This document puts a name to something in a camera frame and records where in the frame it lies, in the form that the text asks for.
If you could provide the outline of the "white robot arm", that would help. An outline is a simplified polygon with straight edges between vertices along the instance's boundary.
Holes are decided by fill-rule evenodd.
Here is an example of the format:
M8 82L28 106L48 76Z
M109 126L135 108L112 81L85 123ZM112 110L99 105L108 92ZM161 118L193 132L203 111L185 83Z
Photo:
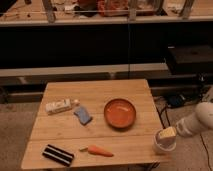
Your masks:
M181 118L174 126L162 129L160 134L164 137L193 137L208 130L213 130L213 103L201 102L192 114Z

